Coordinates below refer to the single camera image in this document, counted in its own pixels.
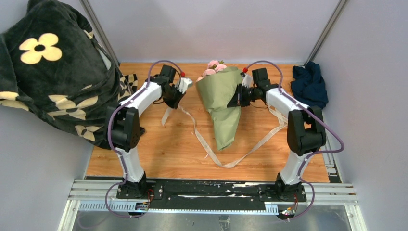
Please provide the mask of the green and peach wrapping paper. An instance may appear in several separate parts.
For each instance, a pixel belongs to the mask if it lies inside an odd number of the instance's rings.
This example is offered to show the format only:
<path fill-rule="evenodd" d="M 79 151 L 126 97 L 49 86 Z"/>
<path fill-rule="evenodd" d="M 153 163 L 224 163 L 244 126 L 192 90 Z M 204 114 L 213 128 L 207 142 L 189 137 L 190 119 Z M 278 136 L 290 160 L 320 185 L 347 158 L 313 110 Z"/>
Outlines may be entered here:
<path fill-rule="evenodd" d="M 241 116 L 241 108 L 227 107 L 238 84 L 242 83 L 237 67 L 226 69 L 197 81 L 198 92 L 213 123 L 216 146 L 222 151 L 234 142 Z"/>

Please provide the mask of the pink fake flower bunch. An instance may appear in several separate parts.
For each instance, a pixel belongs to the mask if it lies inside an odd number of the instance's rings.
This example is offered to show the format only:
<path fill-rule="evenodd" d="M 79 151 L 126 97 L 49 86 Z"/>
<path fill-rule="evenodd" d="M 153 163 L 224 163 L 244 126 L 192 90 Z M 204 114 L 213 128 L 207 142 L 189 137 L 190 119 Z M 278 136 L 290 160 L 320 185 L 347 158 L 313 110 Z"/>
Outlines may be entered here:
<path fill-rule="evenodd" d="M 227 68 L 227 66 L 224 64 L 223 60 L 221 60 L 221 61 L 211 60 L 207 64 L 207 68 L 204 70 L 201 77 L 197 78 L 197 81 L 202 80 L 206 76 L 213 75 L 213 74 L 216 74 L 216 73 L 218 73 L 220 71 L 223 71 L 226 68 Z"/>

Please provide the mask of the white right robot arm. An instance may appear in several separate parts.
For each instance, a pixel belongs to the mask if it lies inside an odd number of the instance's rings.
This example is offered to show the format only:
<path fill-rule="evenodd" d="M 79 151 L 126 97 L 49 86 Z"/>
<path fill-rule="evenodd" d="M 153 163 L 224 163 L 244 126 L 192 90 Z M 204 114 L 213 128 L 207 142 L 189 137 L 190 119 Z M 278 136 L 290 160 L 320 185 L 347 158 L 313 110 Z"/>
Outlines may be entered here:
<path fill-rule="evenodd" d="M 275 195 L 281 201 L 287 201 L 301 189 L 302 168 L 308 163 L 307 155 L 320 150 L 326 143 L 326 130 L 321 124 L 322 111 L 317 106 L 308 106 L 290 96 L 279 84 L 271 84 L 265 68 L 247 74 L 247 68 L 241 72 L 244 80 L 238 84 L 227 107 L 245 107 L 251 102 L 262 100 L 273 106 L 287 119 L 287 144 L 290 149 L 285 167 L 277 175 Z"/>

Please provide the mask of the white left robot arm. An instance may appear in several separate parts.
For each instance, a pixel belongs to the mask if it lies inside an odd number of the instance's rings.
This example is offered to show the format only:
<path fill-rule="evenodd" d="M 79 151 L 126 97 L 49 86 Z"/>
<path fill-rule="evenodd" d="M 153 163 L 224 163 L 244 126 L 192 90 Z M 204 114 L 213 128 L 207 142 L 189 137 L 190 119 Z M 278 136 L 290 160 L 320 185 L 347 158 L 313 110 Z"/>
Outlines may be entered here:
<path fill-rule="evenodd" d="M 118 197 L 141 199 L 147 192 L 147 179 L 140 164 L 137 145 L 142 135 L 141 114 L 159 100 L 169 110 L 177 109 L 192 81 L 177 65 L 163 65 L 159 74 L 148 75 L 144 84 L 129 98 L 106 111 L 106 139 L 117 153 L 123 170 L 123 182 L 118 186 Z"/>

